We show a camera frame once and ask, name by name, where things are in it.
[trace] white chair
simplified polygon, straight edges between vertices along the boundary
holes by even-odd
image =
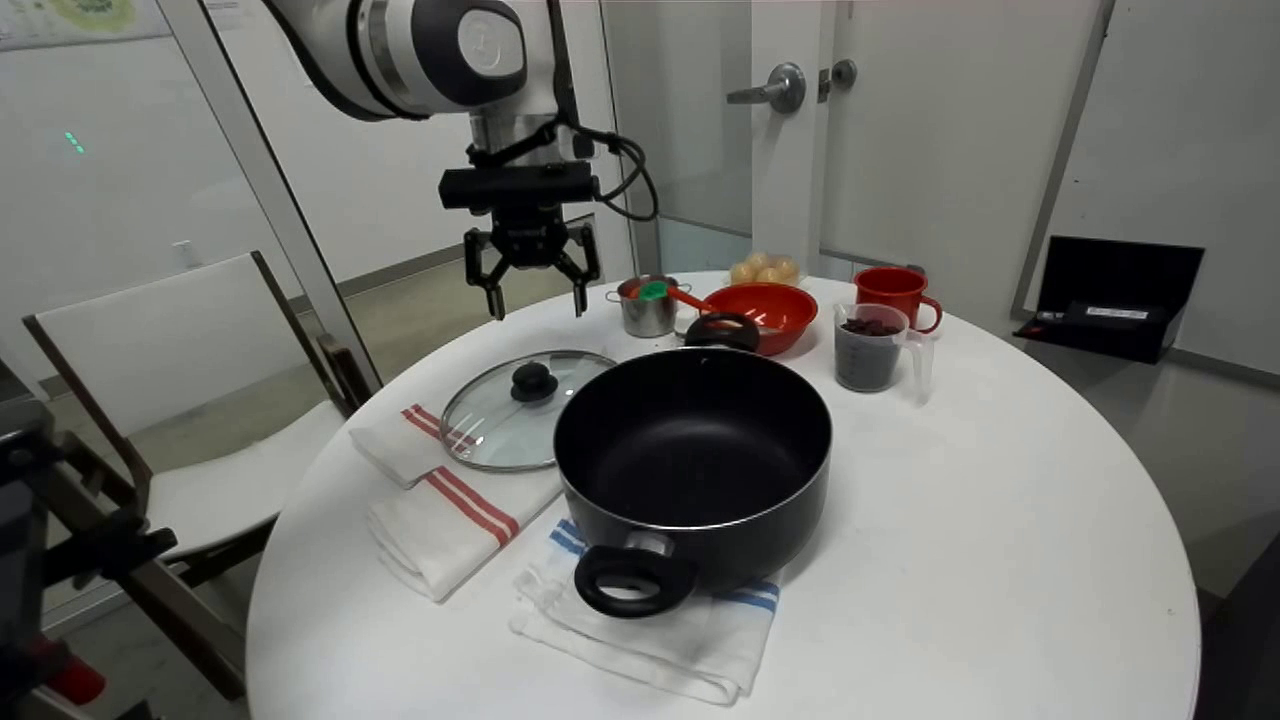
[[[49,308],[26,326],[121,451],[133,477],[125,505],[150,527],[176,532],[164,562],[189,562],[192,584],[260,552],[292,479],[363,401],[353,366],[342,366],[348,357],[332,348],[323,357],[306,336],[260,253]],[[317,370],[327,401],[274,435],[185,467],[153,467],[135,450],[141,431],[306,366]]]

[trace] red mug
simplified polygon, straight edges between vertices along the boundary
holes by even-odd
[[[946,321],[946,303],[923,295],[930,278],[920,268],[871,265],[871,268],[858,271],[852,286],[858,286],[862,303],[894,303],[912,321],[918,331],[934,331]]]

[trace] black pot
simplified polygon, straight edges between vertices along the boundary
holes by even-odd
[[[825,509],[831,417],[785,366],[724,348],[658,352],[587,381],[555,425],[575,592],[658,618],[700,580],[773,580]]]

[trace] chair back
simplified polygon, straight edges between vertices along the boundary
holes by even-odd
[[[256,253],[34,321],[35,339],[45,331],[54,346],[45,352],[69,366],[60,374],[74,394],[89,394],[121,435],[308,366],[306,336]]]

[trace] door handle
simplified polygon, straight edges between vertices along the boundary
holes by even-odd
[[[794,118],[805,105],[805,74],[799,63],[777,63],[770,84],[735,88],[724,98],[729,105],[770,105],[779,118]]]

